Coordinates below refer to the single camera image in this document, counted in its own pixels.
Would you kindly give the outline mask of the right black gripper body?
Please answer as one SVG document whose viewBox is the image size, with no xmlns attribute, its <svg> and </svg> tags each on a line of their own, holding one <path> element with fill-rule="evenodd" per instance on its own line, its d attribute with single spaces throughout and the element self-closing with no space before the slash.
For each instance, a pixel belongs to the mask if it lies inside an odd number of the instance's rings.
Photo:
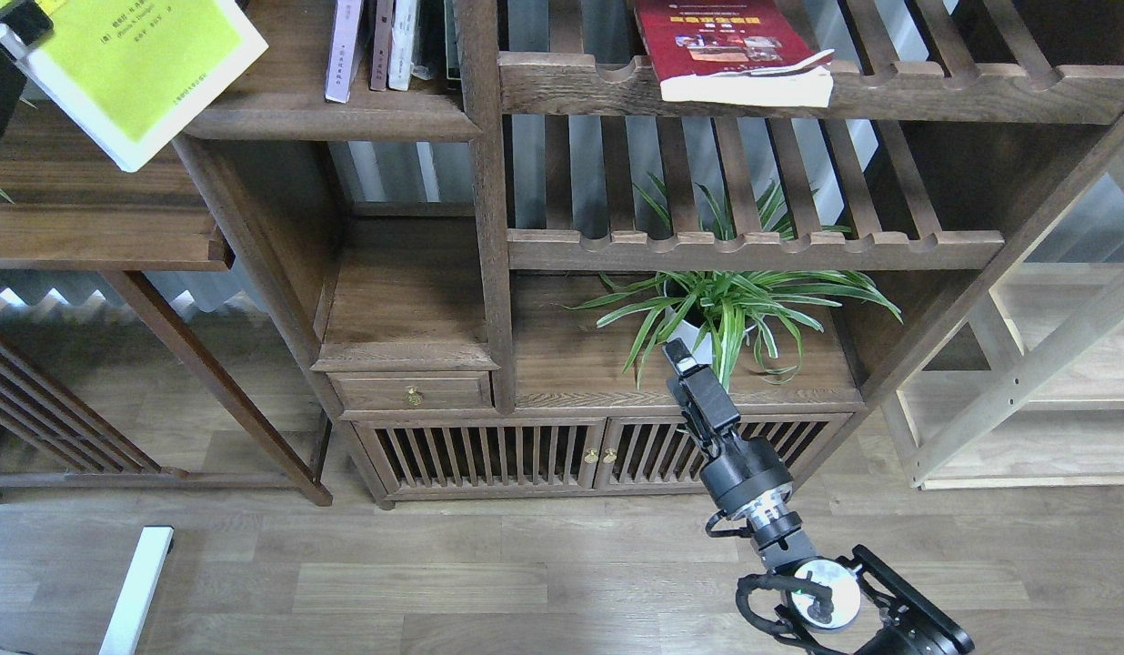
<svg viewBox="0 0 1124 655">
<path fill-rule="evenodd" d="M 667 389 L 707 461 L 700 480 L 728 519 L 778 519 L 787 513 L 792 477 L 764 439 L 738 436 L 740 415 L 708 366 L 677 366 Z"/>
</svg>

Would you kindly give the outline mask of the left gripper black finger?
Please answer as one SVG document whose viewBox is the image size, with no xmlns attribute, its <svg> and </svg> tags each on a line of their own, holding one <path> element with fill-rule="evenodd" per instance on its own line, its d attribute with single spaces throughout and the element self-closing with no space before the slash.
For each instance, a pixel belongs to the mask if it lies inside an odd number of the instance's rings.
<svg viewBox="0 0 1124 655">
<path fill-rule="evenodd" d="M 54 21 L 37 1 L 0 1 L 0 40 L 35 46 L 54 31 Z"/>
</svg>

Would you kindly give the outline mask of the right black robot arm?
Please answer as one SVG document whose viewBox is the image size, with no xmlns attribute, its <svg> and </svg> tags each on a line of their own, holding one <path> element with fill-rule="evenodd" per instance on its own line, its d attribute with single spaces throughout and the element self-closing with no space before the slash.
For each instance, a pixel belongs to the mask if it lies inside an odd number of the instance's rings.
<svg viewBox="0 0 1124 655">
<path fill-rule="evenodd" d="M 763 438 L 738 436 L 738 410 L 707 364 L 681 339 L 667 342 L 676 370 L 667 389 L 705 456 L 700 479 L 717 511 L 705 530 L 720 538 L 720 519 L 741 519 L 734 538 L 752 539 L 765 572 L 740 577 L 734 600 L 754 629 L 777 642 L 825 654 L 813 630 L 839 631 L 852 622 L 862 600 L 878 607 L 881 630 L 864 654 L 968 654 L 975 642 L 927 597 L 888 567 L 873 551 L 856 546 L 828 560 L 813 548 L 800 517 L 788 509 L 789 468 Z"/>
</svg>

